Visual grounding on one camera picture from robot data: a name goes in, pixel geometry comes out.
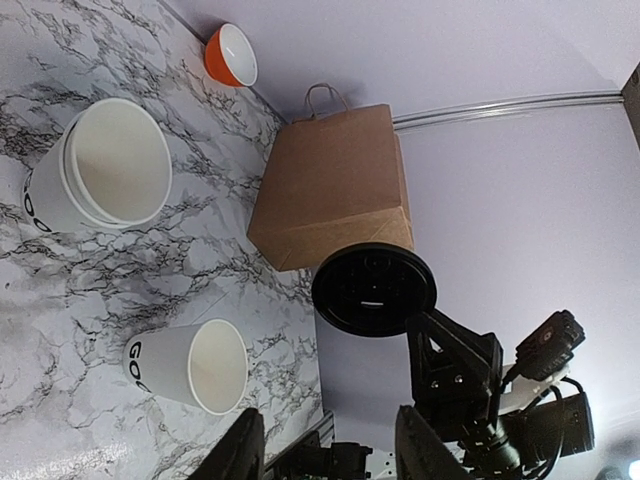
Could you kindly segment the white paper cup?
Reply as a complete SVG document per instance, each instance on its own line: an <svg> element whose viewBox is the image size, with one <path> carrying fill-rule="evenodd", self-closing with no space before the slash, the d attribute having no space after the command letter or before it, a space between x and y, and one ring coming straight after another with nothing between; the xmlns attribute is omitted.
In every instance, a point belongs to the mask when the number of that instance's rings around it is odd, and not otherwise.
<svg viewBox="0 0 640 480"><path fill-rule="evenodd" d="M238 406L249 376L244 340L224 319L138 334L124 347L122 365L142 391L216 416Z"/></svg>

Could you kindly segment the black plastic cup lid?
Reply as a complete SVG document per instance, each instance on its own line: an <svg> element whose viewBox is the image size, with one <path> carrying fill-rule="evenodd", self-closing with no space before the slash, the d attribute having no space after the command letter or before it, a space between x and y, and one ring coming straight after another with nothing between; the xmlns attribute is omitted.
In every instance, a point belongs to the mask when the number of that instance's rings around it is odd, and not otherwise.
<svg viewBox="0 0 640 480"><path fill-rule="evenodd" d="M345 247L329 256L312 282L319 315L335 328L362 337L406 332L414 314L433 311L437 286L432 271L413 251L381 242Z"/></svg>

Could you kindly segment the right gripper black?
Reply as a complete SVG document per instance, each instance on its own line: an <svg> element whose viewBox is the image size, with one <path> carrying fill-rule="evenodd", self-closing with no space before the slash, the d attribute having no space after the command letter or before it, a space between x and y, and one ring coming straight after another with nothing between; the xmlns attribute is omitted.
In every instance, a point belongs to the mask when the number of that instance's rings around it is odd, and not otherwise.
<svg viewBox="0 0 640 480"><path fill-rule="evenodd" d="M406 334L414 406L442 441L460 441L473 478L545 479L560 458L595 447L586 391L569 376L586 339L570 311L554 312L516 347L501 397L495 334L438 310L409 317Z"/></svg>

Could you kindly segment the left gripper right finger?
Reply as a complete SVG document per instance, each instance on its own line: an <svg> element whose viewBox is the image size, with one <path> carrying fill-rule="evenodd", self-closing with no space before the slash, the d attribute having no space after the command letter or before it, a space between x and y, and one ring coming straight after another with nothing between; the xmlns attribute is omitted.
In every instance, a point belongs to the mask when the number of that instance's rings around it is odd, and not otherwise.
<svg viewBox="0 0 640 480"><path fill-rule="evenodd" d="M395 423L398 479L471 480L436 432L412 406L400 406Z"/></svg>

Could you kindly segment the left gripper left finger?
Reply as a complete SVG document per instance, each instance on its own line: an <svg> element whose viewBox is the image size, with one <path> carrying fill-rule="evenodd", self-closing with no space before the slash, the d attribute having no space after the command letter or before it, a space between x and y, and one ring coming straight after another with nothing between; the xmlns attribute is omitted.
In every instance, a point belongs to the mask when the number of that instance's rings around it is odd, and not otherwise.
<svg viewBox="0 0 640 480"><path fill-rule="evenodd" d="M248 408L197 468L197 478L262 479L264 455L263 416L257 409Z"/></svg>

